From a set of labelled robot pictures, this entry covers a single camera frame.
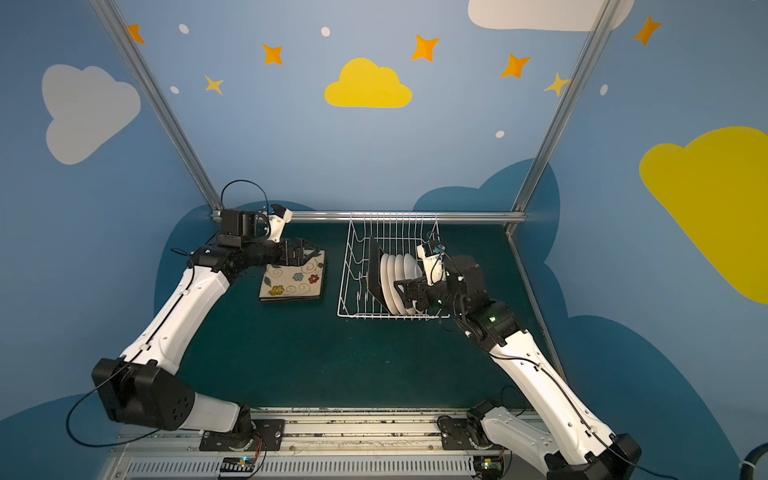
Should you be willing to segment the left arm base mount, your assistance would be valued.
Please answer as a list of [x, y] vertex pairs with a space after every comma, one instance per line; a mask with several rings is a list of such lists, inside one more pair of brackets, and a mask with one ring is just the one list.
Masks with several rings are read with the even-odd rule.
[[281, 447], [283, 419], [251, 419], [244, 431], [229, 433], [205, 431], [198, 449], [202, 452], [278, 451]]

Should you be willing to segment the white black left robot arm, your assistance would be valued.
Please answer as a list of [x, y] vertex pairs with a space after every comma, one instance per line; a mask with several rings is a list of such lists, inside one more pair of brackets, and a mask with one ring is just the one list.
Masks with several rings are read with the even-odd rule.
[[239, 275], [252, 267], [310, 267], [324, 253], [282, 236], [289, 209], [227, 209], [216, 240], [187, 257], [173, 294], [142, 334], [117, 359], [102, 359], [92, 380], [108, 418], [157, 430], [201, 430], [243, 442], [254, 435], [245, 405], [195, 392], [177, 377], [183, 356], [209, 311]]

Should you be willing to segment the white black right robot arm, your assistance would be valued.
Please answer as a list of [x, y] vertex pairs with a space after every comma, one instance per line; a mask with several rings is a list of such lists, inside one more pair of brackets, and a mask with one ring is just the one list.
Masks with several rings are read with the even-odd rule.
[[549, 479], [630, 478], [642, 454], [636, 440], [614, 433], [577, 397], [513, 311], [489, 297], [480, 265], [466, 255], [423, 262], [420, 277], [391, 276], [392, 294], [416, 311], [451, 308], [460, 331], [509, 376], [545, 425], [536, 428], [487, 401], [469, 412], [484, 438]]

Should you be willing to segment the square floral plate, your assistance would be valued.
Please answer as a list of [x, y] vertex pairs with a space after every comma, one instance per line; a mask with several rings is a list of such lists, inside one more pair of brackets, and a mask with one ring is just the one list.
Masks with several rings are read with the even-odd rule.
[[383, 251], [380, 248], [379, 242], [374, 236], [370, 236], [368, 238], [367, 290], [385, 308], [386, 300], [383, 294], [380, 274], [382, 255]]
[[322, 294], [318, 295], [260, 295], [259, 301], [261, 302], [296, 302], [296, 301], [315, 301], [320, 300]]
[[326, 251], [304, 266], [268, 265], [262, 278], [260, 295], [323, 294]]

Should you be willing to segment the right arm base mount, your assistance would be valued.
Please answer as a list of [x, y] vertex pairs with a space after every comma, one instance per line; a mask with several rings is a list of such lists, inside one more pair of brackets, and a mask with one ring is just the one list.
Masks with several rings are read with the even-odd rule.
[[440, 431], [444, 450], [488, 450], [500, 449], [490, 441], [482, 427], [485, 415], [501, 404], [495, 400], [484, 400], [466, 412], [464, 417], [439, 416], [435, 423]]

